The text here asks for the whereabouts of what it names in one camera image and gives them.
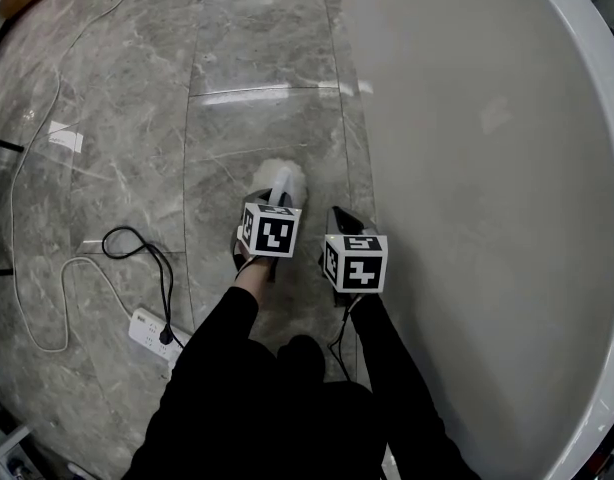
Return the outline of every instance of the black sleeve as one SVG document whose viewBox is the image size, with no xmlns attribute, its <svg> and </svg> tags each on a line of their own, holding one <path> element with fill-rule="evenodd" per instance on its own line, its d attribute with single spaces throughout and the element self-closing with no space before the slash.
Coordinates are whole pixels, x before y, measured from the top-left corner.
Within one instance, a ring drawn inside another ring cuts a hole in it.
<svg viewBox="0 0 614 480">
<path fill-rule="evenodd" d="M 401 477 L 478 479 L 445 435 L 425 381 L 403 345 L 380 297 L 368 295 L 352 309 L 372 391 L 389 412 L 385 430 Z"/>
<path fill-rule="evenodd" d="M 198 458 L 203 452 L 202 436 L 211 439 L 211 433 L 198 436 L 193 429 L 208 427 L 204 410 L 224 405 L 225 380 L 242 362 L 239 344 L 248 340 L 257 314 L 258 303 L 246 290 L 232 287 L 225 293 L 178 358 L 124 479 L 175 476 L 177 457 Z"/>
</svg>

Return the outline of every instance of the power outlet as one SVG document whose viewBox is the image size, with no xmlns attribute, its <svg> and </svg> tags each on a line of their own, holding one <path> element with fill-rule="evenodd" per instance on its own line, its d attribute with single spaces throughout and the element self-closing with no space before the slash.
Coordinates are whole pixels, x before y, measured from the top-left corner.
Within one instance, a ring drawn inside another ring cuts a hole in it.
<svg viewBox="0 0 614 480">
<path fill-rule="evenodd" d="M 146 309 L 138 308 L 131 317 L 129 337 L 163 359 L 167 361 L 176 361 L 182 349 L 176 341 L 172 341 L 169 345 L 163 345 L 160 342 L 160 333 L 164 328 L 164 320 L 152 315 Z M 190 340 L 190 336 L 173 326 L 172 329 L 176 338 L 178 338 L 183 345 L 186 345 Z"/>
</svg>

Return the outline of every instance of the curved white edge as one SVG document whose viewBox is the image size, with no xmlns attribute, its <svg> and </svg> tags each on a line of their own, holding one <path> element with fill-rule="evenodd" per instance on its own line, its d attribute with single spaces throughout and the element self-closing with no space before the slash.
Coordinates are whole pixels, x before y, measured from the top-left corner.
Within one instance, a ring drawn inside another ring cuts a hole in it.
<svg viewBox="0 0 614 480">
<path fill-rule="evenodd" d="M 595 87 L 614 152 L 614 37 L 590 0 L 549 0 L 589 72 Z M 584 465 L 614 423 L 614 328 L 594 395 L 578 422 L 576 432 L 547 480 L 568 480 Z"/>
</svg>

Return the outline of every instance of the white fluffy object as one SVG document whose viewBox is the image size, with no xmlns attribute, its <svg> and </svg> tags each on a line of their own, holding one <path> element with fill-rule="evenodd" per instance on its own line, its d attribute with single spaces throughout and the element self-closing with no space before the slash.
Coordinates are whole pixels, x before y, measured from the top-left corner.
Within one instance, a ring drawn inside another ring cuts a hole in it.
<svg viewBox="0 0 614 480">
<path fill-rule="evenodd" d="M 307 201 L 307 180 L 300 166 L 291 160 L 281 160 L 280 158 L 265 160 L 254 173 L 251 191 L 272 188 L 283 167 L 291 171 L 290 182 L 286 185 L 285 192 L 291 195 L 294 208 L 302 208 Z"/>
</svg>

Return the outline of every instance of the white cable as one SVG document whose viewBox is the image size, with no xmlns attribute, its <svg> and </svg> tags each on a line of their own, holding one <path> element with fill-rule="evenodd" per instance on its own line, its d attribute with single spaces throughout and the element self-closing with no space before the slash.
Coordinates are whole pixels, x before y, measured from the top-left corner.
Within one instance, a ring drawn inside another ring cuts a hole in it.
<svg viewBox="0 0 614 480">
<path fill-rule="evenodd" d="M 34 335 L 32 334 L 31 329 L 29 328 L 29 322 L 27 321 L 27 316 L 25 315 L 25 311 L 23 310 L 22 303 L 20 302 L 20 295 L 18 294 L 18 276 L 16 274 L 16 246 L 15 246 L 15 242 L 14 242 L 14 235 L 15 235 L 15 233 L 14 233 L 14 186 L 16 185 L 16 180 L 18 179 L 18 175 L 20 174 L 20 171 L 23 168 L 23 164 L 25 163 L 25 160 L 27 159 L 27 155 L 29 155 L 29 152 L 31 151 L 31 147 L 32 147 L 34 141 L 36 140 L 36 137 L 38 137 L 38 134 L 40 133 L 40 130 L 42 129 L 43 125 L 45 124 L 45 121 L 47 121 L 47 118 L 49 117 L 49 114 L 51 113 L 52 109 L 54 108 L 54 105 L 56 104 L 56 101 L 58 100 L 58 96 L 60 95 L 61 69 L 62 69 L 63 60 L 65 59 L 65 57 L 67 56 L 69 51 L 73 48 L 73 46 L 76 44 L 76 41 L 78 41 L 82 37 L 82 35 L 89 28 L 90 25 L 92 25 L 94 22 L 98 21 L 100 18 L 103 18 L 104 16 L 107 16 L 110 12 L 115 10 L 123 1 L 124 0 L 118 0 L 118 2 L 116 2 L 116 4 L 114 6 L 112 6 L 109 9 L 107 9 L 102 14 L 99 14 L 95 18 L 89 20 L 85 24 L 85 26 L 80 30 L 80 32 L 76 35 L 74 40 L 67 47 L 67 49 L 63 52 L 63 54 L 60 56 L 60 59 L 58 60 L 58 63 L 56 64 L 56 67 L 54 68 L 54 74 L 56 75 L 56 93 L 54 94 L 54 97 L 53 97 L 53 99 L 51 101 L 51 104 L 49 105 L 49 108 L 47 109 L 45 117 L 43 118 L 43 120 L 38 125 L 38 128 L 36 129 L 34 135 L 32 135 L 31 141 L 29 141 L 29 144 L 25 148 L 25 152 L 23 153 L 23 156 L 22 156 L 22 158 L 20 160 L 20 163 L 18 164 L 18 167 L 16 168 L 16 171 L 14 173 L 14 179 L 11 182 L 11 191 L 9 192 L 9 209 L 10 209 L 10 212 L 11 212 L 11 261 L 12 261 L 12 267 L 13 267 L 13 270 L 14 270 L 14 293 L 16 294 L 16 305 L 18 306 L 18 310 L 20 311 L 20 316 L 23 319 L 23 323 L 25 324 L 25 329 L 27 330 L 27 334 L 29 335 L 29 338 L 31 339 L 32 343 L 39 350 L 41 350 L 42 352 L 52 352 L 52 353 L 64 352 L 65 350 L 67 350 L 67 347 L 69 347 L 69 316 L 67 314 L 67 295 L 65 294 L 64 272 L 65 272 L 65 268 L 68 265 L 70 265 L 71 263 L 81 262 L 81 263 L 89 263 L 90 265 L 93 265 L 96 268 L 96 270 L 98 270 L 100 275 L 103 276 L 103 278 L 107 282 L 107 285 L 109 286 L 110 290 L 114 294 L 114 297 L 116 298 L 116 301 L 118 302 L 118 305 L 122 308 L 123 312 L 129 317 L 129 319 L 131 319 L 131 313 L 127 310 L 125 305 L 120 300 L 120 297 L 118 296 L 118 293 L 116 292 L 116 289 L 111 284 L 111 281 L 105 275 L 105 273 L 102 271 L 100 266 L 98 266 L 98 264 L 95 261 L 93 261 L 91 258 L 87 258 L 87 257 L 83 257 L 83 256 L 75 257 L 75 258 L 72 258 L 70 260 L 67 260 L 63 264 L 62 268 L 60 269 L 60 287 L 61 287 L 62 292 L 63 292 L 65 344 L 62 347 L 60 347 L 60 348 L 45 348 L 45 347 L 41 346 L 38 343 L 38 341 L 36 341 L 36 338 L 34 338 Z"/>
</svg>

